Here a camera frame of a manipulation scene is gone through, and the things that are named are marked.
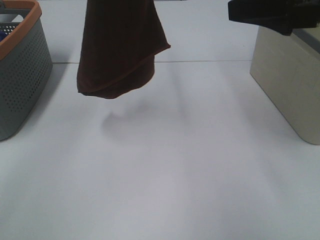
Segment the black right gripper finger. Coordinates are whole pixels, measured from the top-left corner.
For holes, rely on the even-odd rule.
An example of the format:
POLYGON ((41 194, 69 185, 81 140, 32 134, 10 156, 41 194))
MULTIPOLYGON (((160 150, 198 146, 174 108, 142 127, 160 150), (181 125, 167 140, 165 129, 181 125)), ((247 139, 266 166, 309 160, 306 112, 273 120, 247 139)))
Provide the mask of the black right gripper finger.
POLYGON ((265 27, 284 36, 320 23, 318 0, 230 0, 227 6, 230 21, 265 27))

